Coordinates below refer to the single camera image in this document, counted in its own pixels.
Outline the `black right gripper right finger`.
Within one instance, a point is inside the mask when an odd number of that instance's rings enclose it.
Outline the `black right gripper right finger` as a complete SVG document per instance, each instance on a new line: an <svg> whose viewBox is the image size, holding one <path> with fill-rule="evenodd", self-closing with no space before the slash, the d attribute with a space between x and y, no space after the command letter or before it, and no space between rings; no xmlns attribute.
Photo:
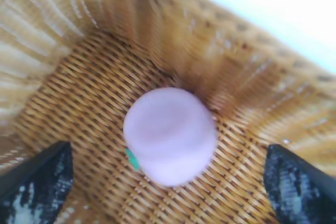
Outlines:
<svg viewBox="0 0 336 224"><path fill-rule="evenodd" d="M335 178L279 144L269 145L264 169L279 223L335 223Z"/></svg>

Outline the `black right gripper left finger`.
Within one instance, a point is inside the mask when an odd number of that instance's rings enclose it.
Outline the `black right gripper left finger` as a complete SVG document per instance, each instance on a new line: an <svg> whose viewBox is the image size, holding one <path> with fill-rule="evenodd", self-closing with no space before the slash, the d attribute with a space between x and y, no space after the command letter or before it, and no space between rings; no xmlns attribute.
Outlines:
<svg viewBox="0 0 336 224"><path fill-rule="evenodd" d="M54 223L73 171L71 144L59 141L1 175L1 223Z"/></svg>

